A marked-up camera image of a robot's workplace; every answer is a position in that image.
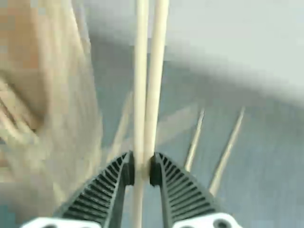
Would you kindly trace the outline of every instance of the bundle of sticks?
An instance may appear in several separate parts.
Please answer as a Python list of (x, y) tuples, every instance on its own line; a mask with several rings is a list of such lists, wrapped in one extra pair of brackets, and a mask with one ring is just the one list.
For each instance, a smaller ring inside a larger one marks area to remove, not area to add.
[(98, 169), (102, 122), (78, 1), (6, 1), (0, 21), (0, 203), (24, 221)]

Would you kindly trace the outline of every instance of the gray surface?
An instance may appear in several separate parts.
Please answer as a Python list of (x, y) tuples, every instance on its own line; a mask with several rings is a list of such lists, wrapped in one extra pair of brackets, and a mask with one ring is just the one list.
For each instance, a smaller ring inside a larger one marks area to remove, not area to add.
[[(91, 36), (98, 99), (103, 112), (103, 147), (111, 145), (122, 104), (132, 88), (132, 47)], [(206, 109), (192, 173), (209, 185), (241, 105), (247, 110), (228, 161), (218, 199), (247, 228), (304, 225), (304, 112), (270, 97), (221, 84), (205, 74), (165, 62), (159, 119), (198, 102)], [(184, 163), (195, 126), (156, 149)], [(132, 191), (125, 200), (124, 225), (131, 227)], [(147, 186), (144, 227), (161, 227), (159, 193)]]

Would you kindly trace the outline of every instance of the white wall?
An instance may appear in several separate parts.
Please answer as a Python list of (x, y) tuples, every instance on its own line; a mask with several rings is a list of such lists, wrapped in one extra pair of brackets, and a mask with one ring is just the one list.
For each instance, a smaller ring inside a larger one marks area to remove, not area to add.
[[(133, 44), (135, 0), (86, 4), (91, 30)], [(302, 102), (303, 25), (301, 0), (172, 0), (166, 59)]]

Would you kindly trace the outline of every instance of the wooden dowel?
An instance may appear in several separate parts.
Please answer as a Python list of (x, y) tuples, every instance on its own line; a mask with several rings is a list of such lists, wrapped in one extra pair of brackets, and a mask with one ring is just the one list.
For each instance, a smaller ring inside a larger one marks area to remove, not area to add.
[(224, 150), (224, 153), (222, 154), (222, 157), (220, 158), (220, 161), (218, 163), (218, 166), (217, 166), (217, 168), (215, 170), (215, 173), (214, 173), (214, 176), (212, 178), (212, 181), (211, 181), (211, 184), (210, 184), (210, 187), (209, 187), (209, 191), (213, 196), (215, 196), (217, 194), (218, 190), (219, 190), (220, 181), (222, 179), (224, 169), (227, 165), (229, 156), (231, 154), (231, 149), (232, 149), (232, 147), (233, 147), (233, 145), (234, 145), (234, 143), (237, 139), (237, 136), (238, 136), (241, 124), (242, 124), (244, 113), (245, 113), (245, 107), (242, 107), (242, 109), (240, 111), (240, 114), (238, 116), (236, 125), (234, 126), (234, 129), (233, 129), (233, 131), (230, 135), (230, 139), (228, 141), (228, 144), (227, 144), (227, 146)]

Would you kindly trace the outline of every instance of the wooden stick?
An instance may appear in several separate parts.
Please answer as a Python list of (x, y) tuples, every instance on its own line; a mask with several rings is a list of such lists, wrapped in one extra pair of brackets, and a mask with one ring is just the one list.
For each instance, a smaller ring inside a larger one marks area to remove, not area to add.
[(155, 149), (156, 126), (161, 94), (162, 66), (166, 41), (168, 8), (169, 0), (156, 1), (145, 120), (144, 163), (147, 167), (149, 167), (149, 160), (154, 155)]
[(142, 227), (143, 147), (147, 85), (148, 0), (137, 0), (137, 34), (134, 60), (134, 159), (133, 227)]
[(190, 170), (191, 170), (193, 159), (195, 156), (195, 151), (196, 151), (199, 139), (200, 139), (199, 136), (200, 136), (200, 132), (201, 132), (201, 126), (203, 123), (204, 112), (205, 112), (204, 109), (202, 109), (200, 112), (196, 131), (195, 131), (195, 134), (194, 134), (194, 137), (193, 137), (193, 140), (192, 140), (189, 152), (188, 152), (187, 160), (185, 163), (185, 170), (188, 172), (190, 172)]
[(121, 151), (122, 142), (128, 130), (130, 115), (132, 114), (132, 105), (133, 91), (129, 92), (126, 100), (124, 101), (122, 116), (113, 140), (112, 149), (106, 158), (106, 163), (109, 163), (112, 159), (117, 157)]
[(230, 139), (228, 141), (228, 144), (224, 150), (224, 153), (222, 155), (222, 157), (220, 158), (220, 161), (218, 163), (217, 169), (215, 170), (213, 179), (211, 181), (210, 187), (209, 187), (209, 191), (210, 193), (215, 196), (219, 190), (219, 185), (220, 185), (220, 181), (222, 179), (222, 175), (224, 172), (224, 169), (227, 165), (229, 156), (231, 154), (231, 149), (237, 139), (241, 124), (242, 124), (242, 120), (243, 120), (243, 116), (245, 113), (245, 107), (242, 107), (240, 114), (238, 116), (236, 125), (234, 126), (234, 129), (230, 135)]

